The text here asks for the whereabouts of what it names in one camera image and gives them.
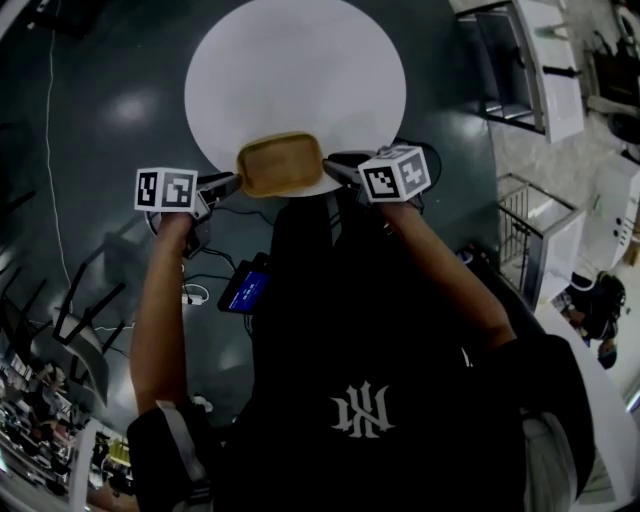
white cable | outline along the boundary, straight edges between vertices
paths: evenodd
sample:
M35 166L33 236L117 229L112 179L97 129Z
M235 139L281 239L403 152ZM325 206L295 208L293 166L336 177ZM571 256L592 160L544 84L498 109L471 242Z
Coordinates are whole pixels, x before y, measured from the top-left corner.
M133 322L131 325L125 325L122 330L126 331L127 329L133 329L136 326L136 323ZM117 327L94 327L94 331L115 331L118 329Z
M575 288L576 290L578 290L579 292L590 292L591 290L593 290L596 286L597 281L591 281L591 284L589 286L578 286L577 284L575 284L573 281L571 281L571 288Z
M235 269L235 268L233 268L233 265L231 264L231 262L230 262L227 258L225 258L224 256L222 256L222 254L216 254L215 256L220 256L220 257L221 257L221 258L226 262L227 267L229 267L231 270L233 270L233 272L235 272L235 271L236 271L236 269Z
M34 324L34 325L44 325L47 322L39 322L38 320L29 320L29 323ZM131 325L125 325L122 330L125 331L127 329L133 329L135 327L136 323L133 322ZM55 327L55 325L50 325L49 326L51 329L53 329ZM115 331L117 329L117 327L94 327L93 330L94 331Z
M58 0L58 7L56 8L56 16L60 14L60 7L62 7L62 0ZM51 79L49 81L49 90L47 91L47 117L45 125L45 144L47 146L47 171L49 171L49 185L51 186L51 199L53 201L53 215L56 225L56 233L58 235L58 247L60 248L60 260L62 268L64 269L64 275L67 277L67 283L69 284L69 290L71 290L71 278L69 277L69 271L64 261L64 250L62 249L62 236L60 235L60 221L58 219L58 208L56 205L56 193L53 188L53 172L51 171L51 145L49 144L49 124L51 121L51 91L53 90L53 48L56 44L56 31L51 31L51 45L49 46L49 74ZM69 303L69 312L73 312L73 301Z
M153 226L151 225L151 219L152 217L148 215L147 212L144 212L144 221L147 223L147 227L149 228L149 231L151 231L151 234L153 236L157 236L155 231L153 231Z
M187 288L187 287L189 287L189 286L195 286L196 288L200 288L201 290L203 290L203 291L204 291L204 293L206 293L206 294L207 294L207 298L206 298L206 299L204 299L204 300L202 301L202 303L203 303L203 304L209 300L209 297L210 297L210 295L209 295L209 290L207 290L204 286L201 286L201 285L199 285L199 284L195 284L195 283L187 283L187 284L185 285L185 288Z

black t-shirt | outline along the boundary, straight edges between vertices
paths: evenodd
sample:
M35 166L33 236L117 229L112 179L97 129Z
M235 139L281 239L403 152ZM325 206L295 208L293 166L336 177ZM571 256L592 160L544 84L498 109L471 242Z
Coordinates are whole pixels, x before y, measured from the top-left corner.
M379 510L453 499L519 510L523 408L559 419L584 486L593 462L591 419L564 340L516 340L473 368L461 357L446 375L409 357L397 367L401 361L390 359L386 369L368 372L362 361L349 375L346 361L325 367L325 378L301 372L257 391L224 448L198 411L183 410L215 509ZM186 499L191 485L160 410L133 423L129 442L142 510L171 510Z
M314 243L300 229L298 246ZM181 409L214 509L520 510L523 414L542 412L562 425L581 490L593 431L567 342L520 335L478 356L477 335L397 241L359 233L311 251L315 261L281 257L274 235L277 265L253 322L253 395L224 448L204 416ZM199 496L172 432L159 409L129 429L143 511Z

white cabinet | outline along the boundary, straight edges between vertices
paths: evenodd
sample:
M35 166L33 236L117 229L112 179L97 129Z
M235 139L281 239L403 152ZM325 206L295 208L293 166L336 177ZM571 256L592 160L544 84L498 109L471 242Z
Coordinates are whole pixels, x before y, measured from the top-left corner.
M633 236L640 200L640 166L613 155L600 169L595 193L583 245L593 265L611 270L624 256Z
M584 130L578 67L560 9L512 0L456 16L478 62L487 119L544 134L550 143Z

white round table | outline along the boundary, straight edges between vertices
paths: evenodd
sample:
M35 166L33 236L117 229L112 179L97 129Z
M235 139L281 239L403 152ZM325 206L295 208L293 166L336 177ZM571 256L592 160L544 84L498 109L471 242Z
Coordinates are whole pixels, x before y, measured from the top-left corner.
M187 120L205 156L237 172L252 140L314 135L324 156L377 150L395 138L404 70L387 34L341 0L254 0L220 20L196 50L185 86ZM326 174L310 196L340 185Z

black chair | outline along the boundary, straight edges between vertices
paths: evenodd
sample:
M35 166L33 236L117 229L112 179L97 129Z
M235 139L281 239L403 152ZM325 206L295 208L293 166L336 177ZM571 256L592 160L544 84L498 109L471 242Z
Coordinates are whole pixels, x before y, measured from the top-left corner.
M31 191L27 192L26 194L22 194L20 197L9 201L9 203L6 206L4 206L2 209L0 209L0 219L3 216L9 215L12 211L18 209L20 206L22 206L27 201L29 201L29 199L32 199L33 196L35 196L35 195L36 195L35 190L31 190Z
M85 328L93 328L93 319L107 304L109 304L109 302L124 290L125 284L119 283L104 299L98 302L96 306L93 308L87 308L82 317L75 317L69 311L71 300L86 269L87 263L82 263L73 279L73 282L71 283L71 289L62 303L58 319L53 329L53 338L60 342L60 344L62 344L62 346L65 347L73 356L71 359L69 379L76 384L84 386L87 378L90 378L92 386L89 389L96 394L100 403L106 407L107 390L109 387L109 366L104 359L104 354L109 350L124 328L124 322L120 322L116 330L113 331L107 342L100 350L98 350L98 348L92 345L89 341L83 339L82 336L78 335L80 335L82 330ZM65 322L70 322L73 325L70 332L63 333L63 331L66 330L64 329ZM76 374L79 362L82 362L86 369L80 376Z
M52 457L51 471L53 471L57 475L64 476L71 473L71 468L69 467L69 463L63 464L56 457Z
M49 489L56 496L66 496L67 490L64 485L54 482L53 480L47 480L47 489Z
M10 344L9 350L5 353L5 360L10 363L15 354L25 366L29 366L31 361L31 344L34 338L44 329L52 325L53 322L49 321L39 328L35 328L28 319L28 314L33 303L47 283L46 279L40 282L22 309L16 306L8 297L7 292L9 288L21 272L21 267L16 269L0 295L0 331L4 331Z
M78 23L68 21L59 15L40 12L35 6L27 6L24 11L22 11L20 17L26 23L35 23L36 25L55 30L56 32L75 39L84 39L93 27L105 1L106 0L90 0L81 2L81 4L84 4L86 7L84 12L77 16Z

